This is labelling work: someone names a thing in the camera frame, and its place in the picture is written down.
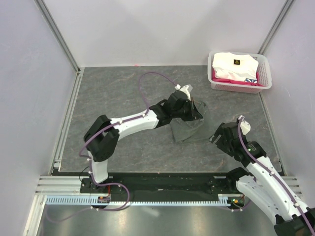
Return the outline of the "grey cloth napkin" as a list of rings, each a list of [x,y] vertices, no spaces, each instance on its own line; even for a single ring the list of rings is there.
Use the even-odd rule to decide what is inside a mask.
[[[177,144],[198,143],[209,138],[211,124],[208,106],[201,100],[195,101],[195,105],[202,115],[202,119],[183,121],[180,118],[176,118],[170,123],[173,138]]]

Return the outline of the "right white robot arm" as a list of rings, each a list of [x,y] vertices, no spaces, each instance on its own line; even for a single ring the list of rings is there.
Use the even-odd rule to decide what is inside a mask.
[[[275,170],[265,150],[256,141],[247,141],[250,124],[240,117],[221,123],[210,142],[242,166],[229,171],[225,187],[242,193],[270,219],[279,236],[313,236],[315,210],[309,207]]]

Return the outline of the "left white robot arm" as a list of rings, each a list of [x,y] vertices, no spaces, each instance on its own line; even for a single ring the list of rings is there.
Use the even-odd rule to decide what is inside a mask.
[[[202,119],[193,98],[187,92],[175,91],[145,111],[123,117],[108,118],[99,116],[84,136],[84,146],[79,152],[87,150],[92,182],[91,188],[96,193],[104,193],[108,188],[108,159],[114,154],[117,143],[134,133],[168,125],[173,119],[195,121]]]

